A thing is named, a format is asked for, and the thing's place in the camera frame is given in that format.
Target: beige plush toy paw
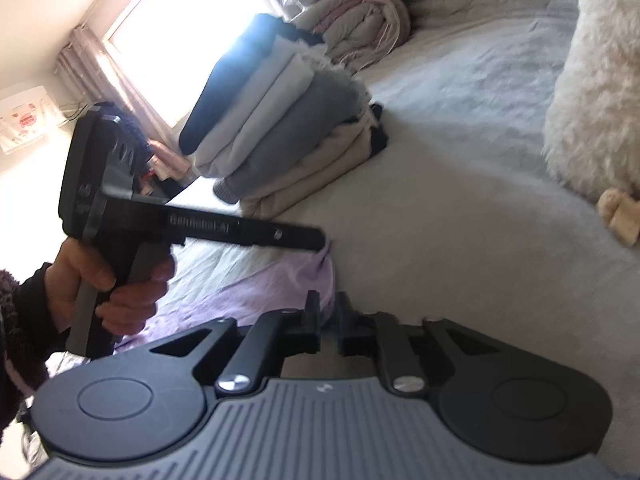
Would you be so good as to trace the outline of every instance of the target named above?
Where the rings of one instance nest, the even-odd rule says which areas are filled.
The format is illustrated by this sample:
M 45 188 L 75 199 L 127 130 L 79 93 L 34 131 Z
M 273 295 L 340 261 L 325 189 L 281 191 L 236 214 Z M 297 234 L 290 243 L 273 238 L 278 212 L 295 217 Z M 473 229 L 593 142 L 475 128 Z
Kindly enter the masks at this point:
M 619 189 L 607 189 L 598 200 L 598 213 L 620 241 L 634 245 L 640 235 L 640 203 Z

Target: ceiling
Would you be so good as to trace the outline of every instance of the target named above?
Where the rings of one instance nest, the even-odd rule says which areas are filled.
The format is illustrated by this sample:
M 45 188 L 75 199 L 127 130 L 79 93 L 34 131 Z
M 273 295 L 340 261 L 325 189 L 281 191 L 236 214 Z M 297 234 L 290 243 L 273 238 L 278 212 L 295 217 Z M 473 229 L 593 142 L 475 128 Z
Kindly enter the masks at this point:
M 0 89 L 50 72 L 93 0 L 0 0 Z

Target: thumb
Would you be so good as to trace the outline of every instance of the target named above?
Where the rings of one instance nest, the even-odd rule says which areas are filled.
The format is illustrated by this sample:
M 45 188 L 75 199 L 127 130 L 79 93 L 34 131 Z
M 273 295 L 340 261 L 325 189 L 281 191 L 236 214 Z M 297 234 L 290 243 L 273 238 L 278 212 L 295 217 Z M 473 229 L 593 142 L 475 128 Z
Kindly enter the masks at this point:
M 68 238 L 62 245 L 62 252 L 67 265 L 98 290 L 107 292 L 115 286 L 111 267 L 94 247 Z

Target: folded white garment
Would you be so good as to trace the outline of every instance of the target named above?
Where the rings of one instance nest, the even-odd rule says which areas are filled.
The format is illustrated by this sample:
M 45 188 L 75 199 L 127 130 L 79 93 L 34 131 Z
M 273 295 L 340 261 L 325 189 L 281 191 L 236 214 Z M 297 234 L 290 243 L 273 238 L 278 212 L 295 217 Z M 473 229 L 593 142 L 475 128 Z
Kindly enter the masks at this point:
M 305 50 L 308 50 L 308 46 L 302 41 L 293 43 L 279 36 L 276 37 L 271 55 L 260 64 L 242 91 L 236 96 L 232 107 L 191 155 L 194 166 L 199 167 L 211 162 L 236 137 L 246 120 L 273 86 L 274 81 L 289 65 L 293 56 L 297 52 Z
M 307 91 L 314 73 L 314 69 L 307 60 L 300 55 L 295 55 L 255 107 L 235 138 L 220 150 L 213 160 L 197 159 L 197 170 L 207 177 L 222 178 L 232 174 L 246 160 L 258 142 Z

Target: window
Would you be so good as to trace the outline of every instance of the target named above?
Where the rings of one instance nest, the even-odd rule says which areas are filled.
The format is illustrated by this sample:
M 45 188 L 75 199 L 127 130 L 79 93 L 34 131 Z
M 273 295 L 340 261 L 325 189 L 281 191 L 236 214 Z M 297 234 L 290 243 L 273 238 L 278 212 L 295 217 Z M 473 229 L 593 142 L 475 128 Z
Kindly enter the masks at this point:
M 106 38 L 132 83 L 174 126 L 216 61 L 267 0 L 139 0 Z

